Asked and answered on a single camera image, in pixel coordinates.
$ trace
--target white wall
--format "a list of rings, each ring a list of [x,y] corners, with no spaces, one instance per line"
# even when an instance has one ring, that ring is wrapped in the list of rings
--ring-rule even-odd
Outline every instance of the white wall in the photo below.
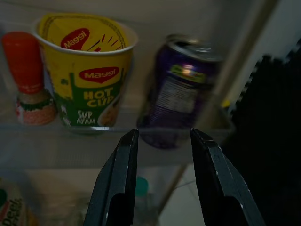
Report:
[[[301,1],[280,0],[250,56],[239,72],[227,99],[235,102],[258,60],[264,54],[285,58],[301,38]]]

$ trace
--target red bottle cap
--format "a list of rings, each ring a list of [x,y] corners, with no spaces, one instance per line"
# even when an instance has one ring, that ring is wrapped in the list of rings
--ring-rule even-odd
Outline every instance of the red bottle cap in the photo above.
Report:
[[[25,32],[10,32],[2,37],[2,45],[19,91],[26,94],[41,91],[43,64],[35,37]]]

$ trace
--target refrigerator shelf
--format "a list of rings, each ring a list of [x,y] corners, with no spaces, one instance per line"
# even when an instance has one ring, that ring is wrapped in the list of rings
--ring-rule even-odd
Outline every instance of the refrigerator shelf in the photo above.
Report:
[[[121,108],[114,127],[67,128],[59,117],[48,125],[25,126],[17,122],[11,100],[1,103],[0,111],[0,169],[74,169],[101,168],[115,149],[120,138],[136,128],[139,109]],[[219,107],[212,108],[206,122],[196,128],[221,143],[231,131],[232,124]],[[189,137],[189,129],[177,130]],[[141,129],[147,132],[171,133],[174,129]],[[190,139],[174,150],[160,150],[139,139],[139,166],[179,165],[192,162]]]

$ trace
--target green label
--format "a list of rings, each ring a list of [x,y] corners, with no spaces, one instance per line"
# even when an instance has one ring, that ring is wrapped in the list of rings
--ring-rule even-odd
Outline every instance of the green label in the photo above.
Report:
[[[70,73],[73,100],[55,93],[60,117],[67,126],[112,126],[115,123],[119,94],[123,83],[123,69],[120,80],[99,88],[82,88],[75,85],[74,74]]]

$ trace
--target bottle cap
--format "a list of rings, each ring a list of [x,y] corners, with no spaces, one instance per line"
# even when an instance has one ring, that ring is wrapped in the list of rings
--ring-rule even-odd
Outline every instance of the bottle cap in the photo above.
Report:
[[[143,177],[137,177],[136,179],[136,195],[145,196],[149,189],[149,183]]]
[[[26,32],[9,32],[2,45],[10,71],[21,93],[33,94],[44,88],[39,43]]]

